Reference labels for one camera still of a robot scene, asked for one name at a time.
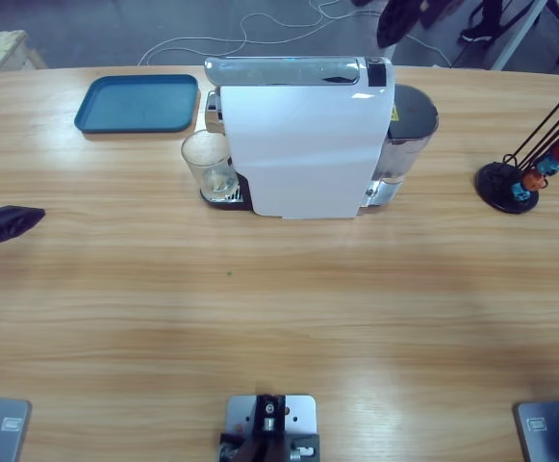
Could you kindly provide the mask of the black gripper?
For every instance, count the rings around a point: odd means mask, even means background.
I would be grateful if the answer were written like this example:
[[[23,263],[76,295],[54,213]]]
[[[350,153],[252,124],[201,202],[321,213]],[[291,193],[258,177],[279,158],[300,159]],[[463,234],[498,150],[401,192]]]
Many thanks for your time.
[[[355,6],[365,6],[374,0],[353,0]],[[377,24],[377,44],[388,48],[401,41],[416,22],[432,27],[460,7],[460,0],[391,0],[381,12]]]

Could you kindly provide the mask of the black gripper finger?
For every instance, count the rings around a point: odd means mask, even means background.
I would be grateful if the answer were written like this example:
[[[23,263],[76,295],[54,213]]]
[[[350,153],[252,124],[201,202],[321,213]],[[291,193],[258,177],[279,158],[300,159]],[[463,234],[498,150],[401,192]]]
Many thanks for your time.
[[[29,231],[44,216],[45,211],[40,208],[13,205],[0,207],[0,243]]]

